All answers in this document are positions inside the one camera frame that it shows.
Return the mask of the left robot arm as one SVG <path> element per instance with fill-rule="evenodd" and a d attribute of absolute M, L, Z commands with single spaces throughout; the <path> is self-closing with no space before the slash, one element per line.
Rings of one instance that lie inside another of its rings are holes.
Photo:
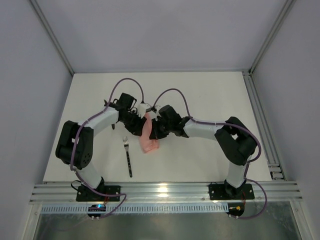
<path fill-rule="evenodd" d="M 91 160 L 93 158 L 94 138 L 104 129 L 118 122 L 122 123 L 132 135 L 141 136 L 146 117 L 138 114 L 135 107 L 137 99 L 122 93 L 119 99 L 105 101 L 104 108 L 81 122 L 66 121 L 55 150 L 55 156 L 69 165 L 81 182 L 78 193 L 82 197 L 95 200 L 106 197 L 105 181 Z"/>

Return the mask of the pink satin napkin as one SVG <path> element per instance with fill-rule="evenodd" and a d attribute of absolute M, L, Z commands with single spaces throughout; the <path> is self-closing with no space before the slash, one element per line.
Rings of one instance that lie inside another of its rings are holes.
<path fill-rule="evenodd" d="M 139 137 L 139 144 L 144 154 L 156 151 L 159 148 L 159 143 L 156 139 L 150 139 L 152 133 L 152 119 L 149 113 L 144 115 L 146 121 L 142 127 L 142 134 Z"/>

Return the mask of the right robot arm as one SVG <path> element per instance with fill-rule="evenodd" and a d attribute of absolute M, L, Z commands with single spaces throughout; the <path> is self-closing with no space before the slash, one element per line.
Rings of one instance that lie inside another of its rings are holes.
<path fill-rule="evenodd" d="M 181 117 L 172 106 L 150 109 L 156 114 L 152 120 L 151 140 L 160 140 L 173 133 L 177 137 L 202 138 L 216 141 L 229 160 L 228 174 L 224 180 L 226 194 L 234 199 L 242 194 L 252 155 L 261 145 L 246 126 L 236 117 L 223 122 L 196 120 L 190 116 Z"/>

